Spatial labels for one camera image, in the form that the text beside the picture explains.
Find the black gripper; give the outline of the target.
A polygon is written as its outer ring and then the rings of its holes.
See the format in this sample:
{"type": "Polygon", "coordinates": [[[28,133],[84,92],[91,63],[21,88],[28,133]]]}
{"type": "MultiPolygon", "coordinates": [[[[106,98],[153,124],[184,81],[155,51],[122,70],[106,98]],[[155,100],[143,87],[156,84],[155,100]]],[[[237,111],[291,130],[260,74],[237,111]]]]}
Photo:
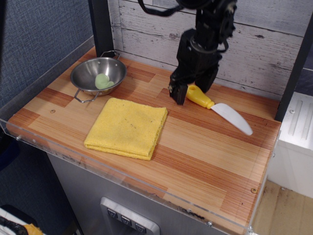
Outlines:
{"type": "Polygon", "coordinates": [[[217,51],[206,51],[194,42],[196,30],[190,29],[181,36],[177,52],[178,67],[170,76],[169,95],[183,105],[187,84],[195,83],[203,93],[212,86],[219,69],[222,55],[217,51]]]}

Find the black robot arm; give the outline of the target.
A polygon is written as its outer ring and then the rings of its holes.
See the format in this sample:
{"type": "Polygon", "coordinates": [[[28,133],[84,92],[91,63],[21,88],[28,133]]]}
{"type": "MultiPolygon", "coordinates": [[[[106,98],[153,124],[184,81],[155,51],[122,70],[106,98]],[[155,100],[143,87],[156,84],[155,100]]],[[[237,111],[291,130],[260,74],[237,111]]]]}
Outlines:
{"type": "Polygon", "coordinates": [[[178,105],[185,101],[187,87],[194,83],[206,93],[219,70],[222,53],[228,50],[227,39],[233,35],[235,0],[183,1],[196,12],[196,27],[180,39],[178,66],[170,76],[169,94],[178,105]]]}

